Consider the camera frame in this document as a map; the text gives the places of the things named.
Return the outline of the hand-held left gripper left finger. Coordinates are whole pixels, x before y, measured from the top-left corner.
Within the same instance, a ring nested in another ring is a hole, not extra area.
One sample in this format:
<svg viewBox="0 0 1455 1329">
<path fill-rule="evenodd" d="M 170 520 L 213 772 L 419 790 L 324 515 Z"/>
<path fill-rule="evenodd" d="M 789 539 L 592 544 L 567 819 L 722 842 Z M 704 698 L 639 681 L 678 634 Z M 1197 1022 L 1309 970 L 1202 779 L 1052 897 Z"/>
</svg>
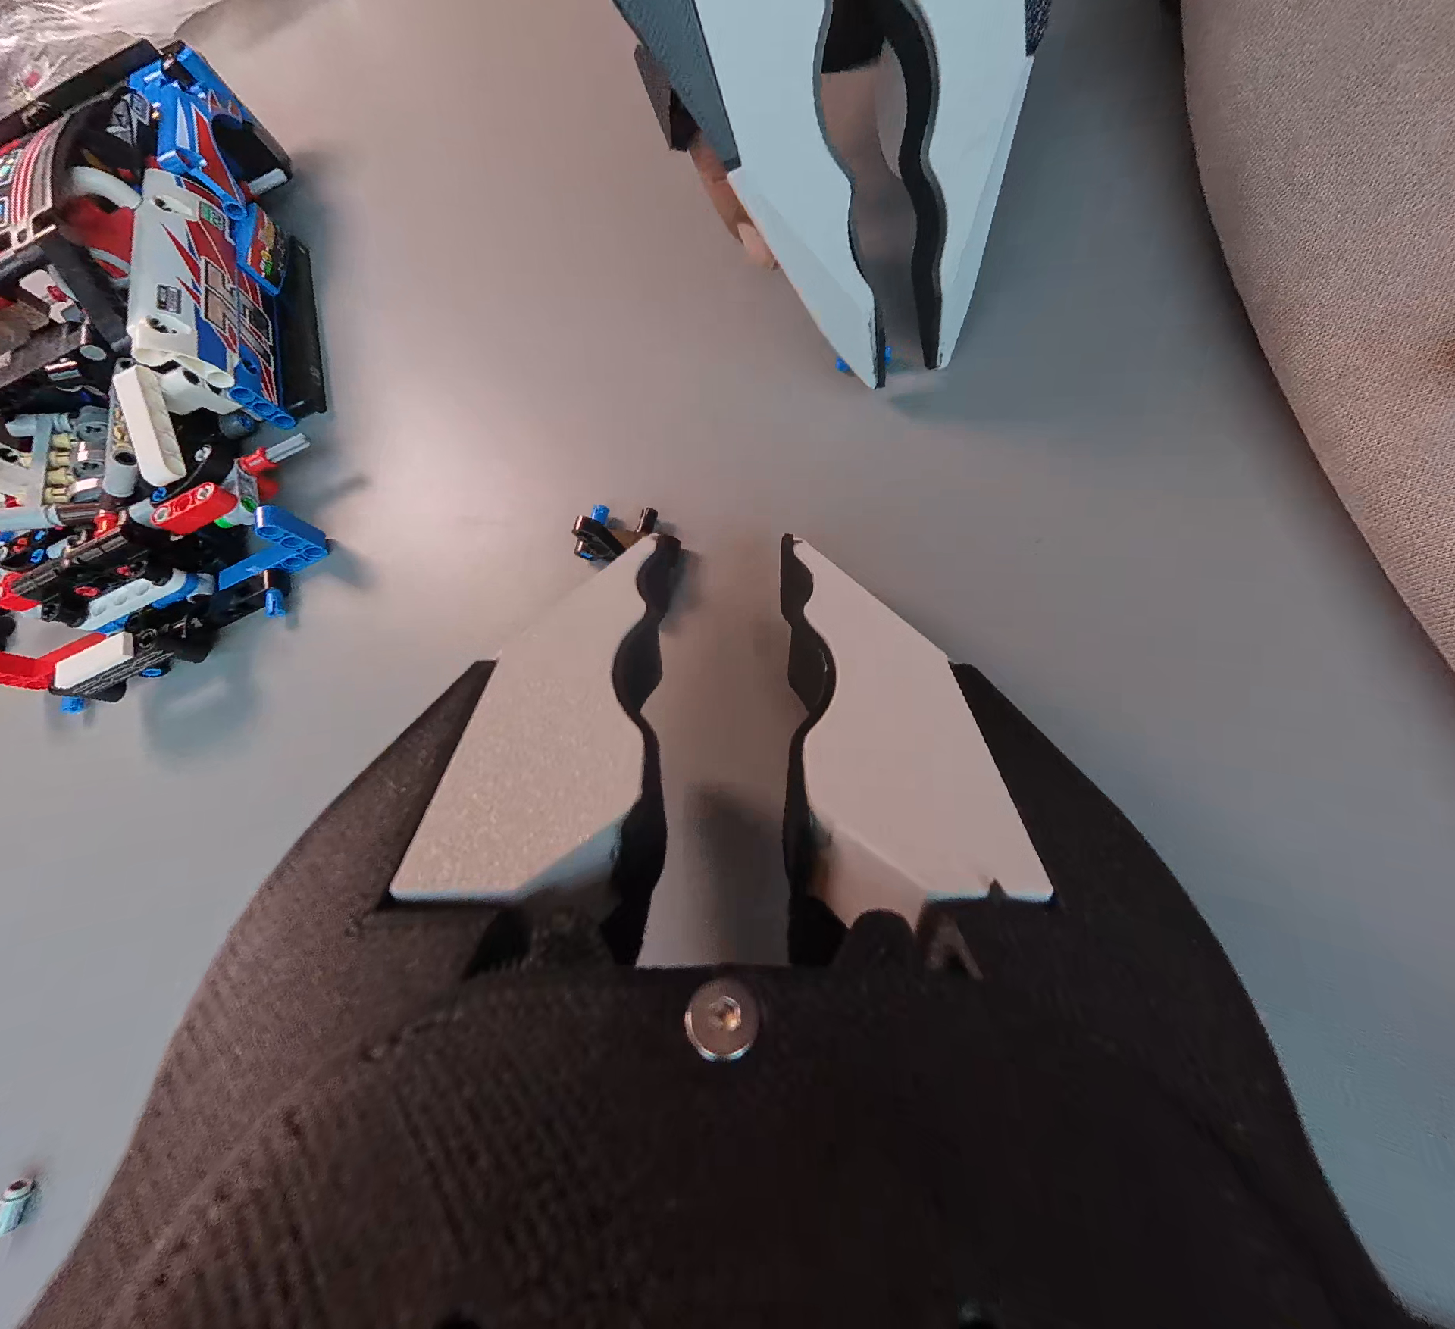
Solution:
<svg viewBox="0 0 1455 1329">
<path fill-rule="evenodd" d="M 645 538 L 503 648 L 392 900 L 650 903 L 667 820 L 644 709 L 681 558 L 676 536 Z"/>
</svg>

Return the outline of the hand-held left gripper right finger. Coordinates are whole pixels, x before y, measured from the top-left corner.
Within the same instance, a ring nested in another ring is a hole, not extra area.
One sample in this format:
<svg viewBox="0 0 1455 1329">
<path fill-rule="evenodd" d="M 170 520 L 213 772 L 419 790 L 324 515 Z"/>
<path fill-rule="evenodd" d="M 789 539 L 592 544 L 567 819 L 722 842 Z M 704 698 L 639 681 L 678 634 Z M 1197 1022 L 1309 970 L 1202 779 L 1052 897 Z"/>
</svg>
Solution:
<svg viewBox="0 0 1455 1329">
<path fill-rule="evenodd" d="M 803 538 L 780 602 L 807 718 L 791 746 L 786 854 L 833 917 L 1046 903 L 1054 883 L 948 654 Z"/>
</svg>

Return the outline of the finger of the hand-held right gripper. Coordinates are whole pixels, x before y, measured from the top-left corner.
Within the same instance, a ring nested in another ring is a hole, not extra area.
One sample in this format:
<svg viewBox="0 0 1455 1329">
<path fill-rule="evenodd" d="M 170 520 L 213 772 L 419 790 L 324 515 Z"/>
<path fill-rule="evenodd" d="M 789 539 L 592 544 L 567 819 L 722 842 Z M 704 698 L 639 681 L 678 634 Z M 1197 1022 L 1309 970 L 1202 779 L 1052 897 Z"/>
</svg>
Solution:
<svg viewBox="0 0 1455 1329">
<path fill-rule="evenodd" d="M 870 390 L 884 324 L 861 263 L 855 185 L 827 136 L 832 0 L 694 0 L 737 150 L 728 180 L 806 310 Z"/>
<path fill-rule="evenodd" d="M 888 0 L 905 87 L 899 173 L 916 212 L 911 277 L 928 370 L 956 353 L 1029 84 L 1026 0 Z"/>
</svg>

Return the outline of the grey desk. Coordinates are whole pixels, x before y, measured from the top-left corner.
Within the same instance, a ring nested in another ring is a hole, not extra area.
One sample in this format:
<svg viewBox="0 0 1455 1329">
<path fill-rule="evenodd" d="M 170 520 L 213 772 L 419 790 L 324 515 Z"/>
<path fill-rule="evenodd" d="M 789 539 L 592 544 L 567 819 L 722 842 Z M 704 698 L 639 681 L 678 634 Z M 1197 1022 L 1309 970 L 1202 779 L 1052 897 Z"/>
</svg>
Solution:
<svg viewBox="0 0 1455 1329">
<path fill-rule="evenodd" d="M 228 929 L 464 669 L 655 506 L 644 963 L 786 956 L 786 532 L 982 669 L 1162 854 L 1388 1280 L 1452 1325 L 1452 675 L 1287 410 L 1203 206 L 1157 0 L 1055 0 L 982 287 L 919 365 L 873 80 L 827 84 L 901 364 L 870 393 L 668 151 L 610 0 L 243 0 L 196 44 L 291 151 L 331 413 L 289 616 L 66 718 L 4 698 L 4 1239 L 28 1317 Z"/>
</svg>

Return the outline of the person's right hand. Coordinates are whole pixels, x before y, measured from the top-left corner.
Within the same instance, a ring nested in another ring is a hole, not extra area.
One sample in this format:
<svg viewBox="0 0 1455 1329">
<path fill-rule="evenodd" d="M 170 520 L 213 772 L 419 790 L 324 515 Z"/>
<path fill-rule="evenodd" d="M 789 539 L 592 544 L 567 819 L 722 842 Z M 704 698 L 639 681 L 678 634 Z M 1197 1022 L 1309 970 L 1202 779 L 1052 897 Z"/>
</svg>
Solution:
<svg viewBox="0 0 1455 1329">
<path fill-rule="evenodd" d="M 725 164 L 700 132 L 693 138 L 688 154 L 713 208 L 749 261 L 768 272 L 778 271 L 772 248 L 737 197 Z"/>
</svg>

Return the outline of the person's beige hoodie torso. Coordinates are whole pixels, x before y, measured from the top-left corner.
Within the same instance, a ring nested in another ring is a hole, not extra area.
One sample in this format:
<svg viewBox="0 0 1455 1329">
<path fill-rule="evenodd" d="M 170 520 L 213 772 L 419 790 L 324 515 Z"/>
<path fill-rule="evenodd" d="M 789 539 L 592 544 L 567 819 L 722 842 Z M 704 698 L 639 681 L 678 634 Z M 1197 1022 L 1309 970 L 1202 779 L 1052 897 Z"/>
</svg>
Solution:
<svg viewBox="0 0 1455 1329">
<path fill-rule="evenodd" d="M 1454 0 L 1180 0 L 1199 177 L 1339 501 L 1454 660 Z"/>
</svg>

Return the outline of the toy brick race car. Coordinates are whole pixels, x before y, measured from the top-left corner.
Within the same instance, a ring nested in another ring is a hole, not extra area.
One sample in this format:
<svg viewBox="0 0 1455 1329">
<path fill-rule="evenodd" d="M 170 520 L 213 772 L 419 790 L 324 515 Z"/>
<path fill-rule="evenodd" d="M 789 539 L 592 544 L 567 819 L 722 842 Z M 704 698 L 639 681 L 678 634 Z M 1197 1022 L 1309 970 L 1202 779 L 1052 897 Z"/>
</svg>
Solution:
<svg viewBox="0 0 1455 1329">
<path fill-rule="evenodd" d="M 331 556 L 279 500 L 328 410 L 312 254 L 265 208 L 292 174 L 184 43 L 4 118 L 5 689 L 121 701 Z"/>
</svg>

